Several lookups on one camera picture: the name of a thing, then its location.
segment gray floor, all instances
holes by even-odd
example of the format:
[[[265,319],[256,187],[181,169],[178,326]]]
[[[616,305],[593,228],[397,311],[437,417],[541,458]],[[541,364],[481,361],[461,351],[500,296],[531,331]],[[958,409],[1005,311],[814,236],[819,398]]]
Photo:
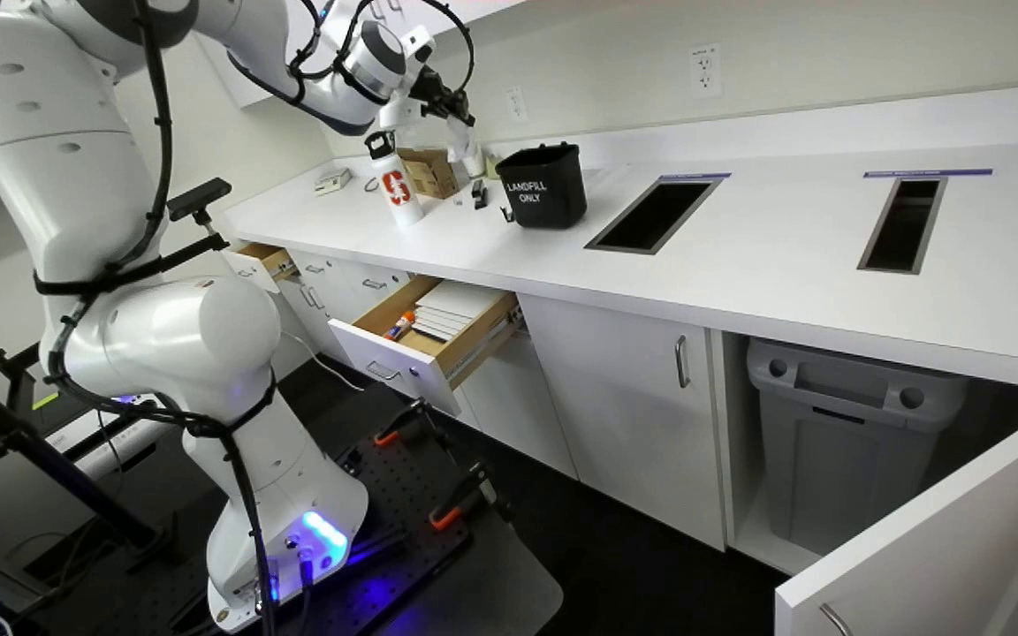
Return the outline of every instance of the gray floor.
[[[291,408],[311,423],[325,448],[348,448],[372,434],[403,398],[372,387],[348,394],[318,366],[299,366],[282,381]],[[437,417],[441,434],[464,455],[481,458],[514,505],[517,535],[562,582],[564,603],[544,636],[768,636],[769,593],[781,577],[741,556],[720,556],[690,538],[602,497],[518,452]],[[181,553],[127,571],[123,547],[87,557],[71,571],[66,593],[31,617],[52,636],[159,633],[185,602],[201,593],[201,541],[220,508],[220,495],[198,488],[198,475],[173,458],[185,488],[159,488],[156,523],[171,523]]]

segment blue light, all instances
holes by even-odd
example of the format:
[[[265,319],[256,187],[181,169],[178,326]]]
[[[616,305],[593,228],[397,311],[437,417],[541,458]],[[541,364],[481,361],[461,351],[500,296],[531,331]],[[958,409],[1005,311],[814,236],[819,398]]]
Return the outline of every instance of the blue light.
[[[339,561],[348,556],[348,538],[313,508],[299,515],[304,529],[311,538],[318,538],[325,546],[325,553],[332,556],[332,561]]]

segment rectangular slot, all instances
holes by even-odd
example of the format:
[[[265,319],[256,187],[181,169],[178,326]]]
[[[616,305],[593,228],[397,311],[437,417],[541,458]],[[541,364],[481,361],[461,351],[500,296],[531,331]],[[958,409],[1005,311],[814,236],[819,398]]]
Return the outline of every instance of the rectangular slot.
[[[898,179],[859,268],[917,276],[928,246],[941,191],[944,179]]]
[[[662,177],[588,246],[653,253],[705,204],[705,199],[709,199],[714,187],[716,179],[709,177]]]

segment wooden drawer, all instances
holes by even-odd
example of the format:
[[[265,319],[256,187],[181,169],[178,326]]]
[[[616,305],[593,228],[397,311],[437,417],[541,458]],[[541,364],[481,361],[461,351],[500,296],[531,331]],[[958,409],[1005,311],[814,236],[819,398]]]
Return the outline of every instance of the wooden drawer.
[[[461,412],[452,388],[468,381],[483,358],[491,358],[517,326],[517,296],[500,295],[500,301],[476,315],[455,339],[431,339],[425,331],[406,331],[389,339],[385,331],[409,311],[437,281],[409,281],[394,296],[373,305],[358,322],[332,319],[332,335],[339,339],[348,361],[364,376],[389,381],[394,388],[431,404],[441,412]]]

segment wall outlet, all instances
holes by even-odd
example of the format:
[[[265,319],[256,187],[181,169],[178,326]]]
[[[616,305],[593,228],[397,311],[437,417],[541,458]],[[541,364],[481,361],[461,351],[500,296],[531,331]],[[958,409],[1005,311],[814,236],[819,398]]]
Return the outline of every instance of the wall outlet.
[[[508,90],[507,101],[508,101],[508,120],[514,123],[528,123],[531,120],[531,106],[522,101],[518,90]]]
[[[696,99],[720,94],[720,45],[694,45],[690,50],[690,83]]]

